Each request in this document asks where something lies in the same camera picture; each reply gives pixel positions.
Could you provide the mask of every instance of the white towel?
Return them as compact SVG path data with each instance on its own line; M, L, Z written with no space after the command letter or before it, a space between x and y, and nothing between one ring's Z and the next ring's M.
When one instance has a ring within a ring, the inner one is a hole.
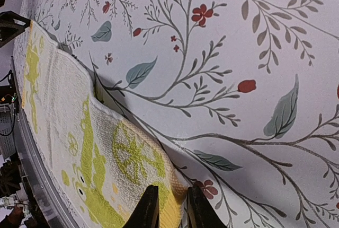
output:
M165 152L102 105L88 72L32 22L22 106L45 165L88 227L123 227L148 185L177 228L186 187Z

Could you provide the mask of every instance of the green wheel print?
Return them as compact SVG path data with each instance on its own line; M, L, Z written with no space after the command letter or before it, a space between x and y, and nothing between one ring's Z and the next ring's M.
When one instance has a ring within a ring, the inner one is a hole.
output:
M148 163L157 170L159 177L164 178L165 163L161 155L153 151L155 160L151 160L142 153L146 150L147 145L144 141L138 141L134 133L129 133L128 128L120 123L114 131L113 155L120 171L134 184L141 185L141 174L144 179L147 178L147 170L144 164Z
M68 151L72 156L76 156L78 154L79 145L73 134L68 133Z

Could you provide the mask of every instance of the cable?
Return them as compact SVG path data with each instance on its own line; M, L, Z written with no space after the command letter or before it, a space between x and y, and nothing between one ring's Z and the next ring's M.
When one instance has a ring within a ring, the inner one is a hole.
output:
M12 70L10 70L10 71L7 73L7 75L6 75L5 77L3 77L2 80L0 80L0 82L3 82L6 78L8 78L8 81L10 81L10 75L11 75L11 73L12 73Z
M11 98L12 98L12 100L14 99L14 97L13 97L13 96L11 96L10 94L7 94L7 95L5 95L4 97L2 97L2 98L1 98L1 100L0 100L0 103L2 103L2 102L4 102L4 101L6 101L6 97L11 97Z
M6 105L5 107L9 108L9 110L10 110L10 115L11 115L11 107L8 106L8 105ZM14 130L14 126L15 126L15 114L14 114L14 118L13 118L13 125L12 125L11 131L10 131L8 134L2 134L2 133L0 133L0 135L3 136L3 137L7 137L7 136L11 135L12 132L13 132L13 130Z

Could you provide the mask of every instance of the red berry print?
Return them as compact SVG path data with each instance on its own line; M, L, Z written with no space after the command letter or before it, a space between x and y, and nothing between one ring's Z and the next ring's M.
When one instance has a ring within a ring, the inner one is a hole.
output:
M141 28L137 28L136 30L134 30L133 32L133 36L138 36L141 33Z
M180 49L180 47L178 45L175 45L174 48L175 52L178 52L178 50Z

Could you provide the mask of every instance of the fabric surface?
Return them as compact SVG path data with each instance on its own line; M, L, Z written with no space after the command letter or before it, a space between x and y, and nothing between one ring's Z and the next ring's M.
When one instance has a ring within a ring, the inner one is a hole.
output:
M93 95L88 72L35 22L22 106L45 164L88 227L123 227L148 185L160 227L177 228L185 187L166 153Z
M229 227L336 228L338 11L338 0L24 0L21 13Z

